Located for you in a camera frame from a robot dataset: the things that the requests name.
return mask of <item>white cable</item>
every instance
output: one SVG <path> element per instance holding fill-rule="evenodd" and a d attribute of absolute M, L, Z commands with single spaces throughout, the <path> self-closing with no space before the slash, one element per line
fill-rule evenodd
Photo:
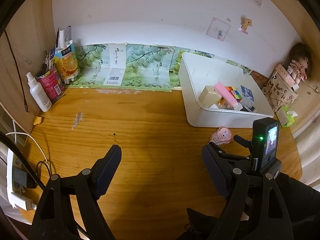
<path fill-rule="evenodd" d="M 278 73 L 278 70 L 276 71 L 276 73 L 275 73 L 275 75 L 273 76 L 273 80 L 272 80 L 272 82 L 273 82 L 273 85 L 275 86 L 275 89 L 279 92 L 279 93 L 281 93 L 281 94 L 289 94 L 289 95 L 297 95 L 297 93 L 295 93 L 295 94 L 291 94 L 291 93 L 284 93 L 284 92 L 280 92 L 278 89 L 277 89 L 277 87 L 276 87 L 276 85 L 275 85 L 275 77 L 276 77 L 276 74 Z"/>
<path fill-rule="evenodd" d="M 9 134 L 23 134 L 23 135 L 29 136 L 29 137 L 36 143 L 36 145 L 38 146 L 38 148 L 39 148 L 40 151 L 42 152 L 42 154 L 43 154 L 43 156 L 44 156 L 44 159 L 45 159 L 45 161 L 46 161 L 46 163 L 47 163 L 47 165 L 48 165 L 48 167 L 49 167 L 49 169 L 50 169 L 50 172 L 52 173 L 51 167 L 50 167 L 49 162 L 48 162 L 48 160 L 47 160 L 47 157 L 45 156 L 45 154 L 44 154 L 43 150 L 41 149 L 41 147 L 39 146 L 39 144 L 36 142 L 36 140 L 35 140 L 30 134 L 25 133 L 25 132 L 9 132 L 9 133 L 6 133 L 5 135 L 9 135 Z"/>
<path fill-rule="evenodd" d="M 12 120 L 12 122 L 13 122 L 14 132 L 17 132 L 16 122 L 14 120 Z M 17 134 L 16 133 L 14 134 L 14 143 L 17 144 Z"/>

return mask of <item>white plastic bin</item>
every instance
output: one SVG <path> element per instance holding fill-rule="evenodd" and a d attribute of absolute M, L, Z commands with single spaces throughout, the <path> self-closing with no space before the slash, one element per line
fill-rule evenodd
<path fill-rule="evenodd" d="M 188 122 L 196 127 L 252 128 L 254 120 L 273 117 L 274 113 L 253 80 L 245 76 L 241 68 L 225 62 L 184 52 L 179 70 L 179 79 Z M 239 87 L 243 85 L 251 89 L 254 97 L 256 113 L 210 108 L 202 106 L 198 97 L 205 86 L 213 86 L 221 82 L 224 86 Z"/>

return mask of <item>barcode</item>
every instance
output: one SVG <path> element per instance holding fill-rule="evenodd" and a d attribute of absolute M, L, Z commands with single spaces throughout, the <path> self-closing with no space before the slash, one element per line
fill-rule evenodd
<path fill-rule="evenodd" d="M 61 94 L 61 89 L 60 89 L 60 87 L 59 87 L 58 84 L 56 84 L 56 85 L 54 86 L 54 89 L 56 90 L 56 92 L 57 92 L 58 95 Z"/>
<path fill-rule="evenodd" d="M 109 77 L 109 80 L 119 80 L 119 77 Z"/>

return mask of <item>power adapter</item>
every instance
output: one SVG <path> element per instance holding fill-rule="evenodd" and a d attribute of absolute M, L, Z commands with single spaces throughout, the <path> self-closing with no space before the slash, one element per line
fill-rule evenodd
<path fill-rule="evenodd" d="M 29 173 L 22 171 L 15 166 L 12 167 L 12 180 L 26 188 L 37 187 L 36 182 Z"/>

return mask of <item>wooden desk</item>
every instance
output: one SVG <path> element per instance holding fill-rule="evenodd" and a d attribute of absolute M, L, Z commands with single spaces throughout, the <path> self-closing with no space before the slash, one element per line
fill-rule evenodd
<path fill-rule="evenodd" d="M 188 223 L 187 207 L 220 215 L 225 200 L 217 195 L 201 160 L 201 149 L 216 129 L 188 124 L 181 91 L 67 89 L 65 93 L 43 114 L 44 122 L 32 135 L 49 152 L 53 171 L 61 177 L 92 167 L 112 144 L 121 147 L 122 161 L 98 201 L 117 240 L 176 239 Z M 83 121 L 72 129 L 80 112 Z M 252 137 L 252 129 L 232 129 L 232 133 Z M 290 129 L 280 129 L 279 136 L 282 171 L 299 179 L 302 169 Z M 234 141 L 222 148 L 249 155 Z M 33 165 L 43 160 L 33 142 L 28 141 L 24 150 Z M 45 167 L 41 180 L 48 180 Z M 28 190 L 27 196 L 38 203 L 41 189 Z M 74 196 L 71 201 L 82 225 Z M 32 212 L 23 214 L 32 220 Z"/>

